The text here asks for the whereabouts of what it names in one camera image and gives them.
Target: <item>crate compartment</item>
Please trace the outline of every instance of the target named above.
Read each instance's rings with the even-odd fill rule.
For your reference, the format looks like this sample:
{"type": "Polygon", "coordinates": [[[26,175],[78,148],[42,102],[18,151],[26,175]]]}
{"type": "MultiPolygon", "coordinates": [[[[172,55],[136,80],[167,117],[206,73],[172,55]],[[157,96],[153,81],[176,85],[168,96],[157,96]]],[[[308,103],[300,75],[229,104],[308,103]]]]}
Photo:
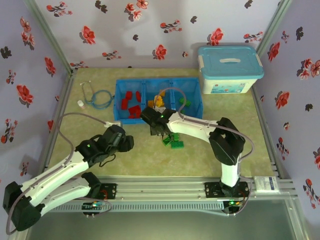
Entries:
{"type": "MultiPolygon", "coordinates": [[[[200,85],[197,77],[184,77],[184,78],[172,78],[172,86],[181,89],[186,95],[186,99],[191,102],[190,106],[183,108],[183,114],[202,119],[203,116],[203,104],[201,97],[200,85]]],[[[183,95],[177,91],[172,90],[174,97],[175,109],[178,111],[182,106],[180,99],[183,95]]]]}
{"type": "MultiPolygon", "coordinates": [[[[155,78],[145,80],[145,106],[148,106],[148,101],[154,100],[155,96],[159,94],[160,90],[169,88],[170,79],[169,78],[155,78]]],[[[165,96],[162,97],[164,106],[167,109],[171,109],[171,91],[165,91],[165,96]]]]}
{"type": "Polygon", "coordinates": [[[132,92],[132,99],[128,101],[128,109],[139,105],[141,110],[145,108],[144,103],[144,82],[141,79],[126,79],[126,80],[117,80],[115,85],[115,97],[113,105],[113,114],[116,121],[121,121],[123,124],[143,124],[145,123],[140,118],[129,118],[128,109],[121,109],[122,99],[126,97],[126,92],[132,92]],[[136,91],[139,91],[141,94],[141,102],[137,101],[136,91]]]}

